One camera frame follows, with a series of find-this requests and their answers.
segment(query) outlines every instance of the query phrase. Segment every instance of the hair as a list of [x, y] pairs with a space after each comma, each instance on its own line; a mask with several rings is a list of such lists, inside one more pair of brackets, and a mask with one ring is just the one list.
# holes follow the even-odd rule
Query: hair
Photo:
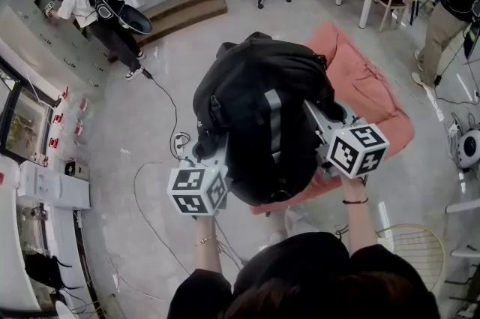
[[312, 295], [274, 279], [245, 291], [218, 319], [439, 318], [431, 293], [388, 272], [360, 272]]

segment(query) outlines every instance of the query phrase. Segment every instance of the sleeve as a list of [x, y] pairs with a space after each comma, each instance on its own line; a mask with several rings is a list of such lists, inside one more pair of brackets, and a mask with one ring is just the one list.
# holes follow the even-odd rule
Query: sleeve
[[232, 302], [230, 283], [219, 273], [196, 269], [178, 287], [167, 319], [212, 319]]
[[391, 272], [403, 276], [416, 287], [427, 290], [419, 273], [407, 261], [392, 254], [383, 245], [376, 244], [359, 249], [352, 255], [350, 262], [355, 272]]
[[76, 0], [63, 0], [57, 14], [62, 19], [66, 19], [66, 20], [70, 19], [72, 16], [72, 13], [74, 12], [75, 2]]

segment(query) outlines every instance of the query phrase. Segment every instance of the pink chair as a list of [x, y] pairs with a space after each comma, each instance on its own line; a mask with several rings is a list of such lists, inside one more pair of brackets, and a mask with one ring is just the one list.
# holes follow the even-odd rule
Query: pink chair
[[[347, 103], [367, 122], [375, 123], [390, 141], [386, 157], [402, 149], [415, 136], [409, 117], [395, 99], [380, 69], [362, 55], [353, 42], [334, 23], [323, 23], [305, 43], [315, 53], [327, 58], [327, 75], [335, 97]], [[251, 206], [254, 215], [285, 209], [340, 187], [339, 176], [325, 180], [315, 173], [305, 190], [284, 202]]]

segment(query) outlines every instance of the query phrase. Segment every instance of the concrete floor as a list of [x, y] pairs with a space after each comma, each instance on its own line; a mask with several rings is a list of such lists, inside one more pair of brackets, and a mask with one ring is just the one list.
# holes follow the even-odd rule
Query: concrete floor
[[[416, 69], [413, 51], [423, 44], [426, 19], [420, 16], [413, 26], [406, 24], [379, 34], [383, 15], [379, 5], [372, 5], [367, 27], [358, 27], [363, 0], [343, 0], [340, 7], [335, 0], [265, 0], [262, 10], [257, 9], [257, 0], [226, 3], [227, 14], [168, 35], [145, 50], [145, 67], [177, 106], [177, 131], [195, 134], [193, 94], [224, 41], [239, 43], [252, 32], [261, 31], [302, 43], [322, 21], [334, 21], [382, 69], [415, 126], [414, 141], [370, 176], [367, 188], [376, 229], [406, 223], [429, 227], [445, 244], [445, 277], [464, 280], [470, 262], [449, 257], [449, 253], [453, 248], [477, 243], [474, 228], [480, 222], [479, 211], [446, 215], [445, 207], [479, 197], [479, 182], [474, 173], [464, 180], [459, 178], [447, 152], [446, 129], [452, 121], [451, 112], [465, 122], [468, 112], [480, 122], [480, 112], [471, 104], [436, 101], [440, 114], [425, 90], [411, 80], [410, 72]], [[454, 57], [460, 45], [461, 37], [445, 51], [441, 67]], [[439, 95], [468, 101], [464, 87], [472, 94], [475, 83], [464, 62], [460, 51], [437, 88]], [[480, 62], [471, 68], [480, 80]], [[105, 98], [97, 106], [90, 141], [93, 208], [84, 221], [87, 261], [100, 299], [115, 294], [117, 304], [106, 305], [112, 317], [166, 317], [176, 288], [187, 277], [183, 267], [188, 272], [194, 269], [194, 222], [178, 215], [166, 194], [169, 171], [176, 166], [168, 150], [173, 106], [152, 81], [140, 77], [127, 83], [125, 73], [125, 66], [112, 65]], [[135, 195], [135, 174], [148, 162], [153, 164], [139, 173]], [[333, 232], [346, 221], [340, 191], [292, 210], [312, 229]], [[251, 215], [248, 206], [233, 195], [229, 195], [227, 210], [217, 219], [231, 246], [244, 259], [268, 245], [278, 230], [275, 219]], [[289, 219], [289, 232], [298, 232], [290, 215]], [[238, 270], [233, 262], [222, 255], [222, 265], [226, 277], [234, 281]], [[437, 296], [443, 317], [451, 317], [455, 310], [448, 299], [451, 295], [460, 296], [461, 288], [440, 285]]]

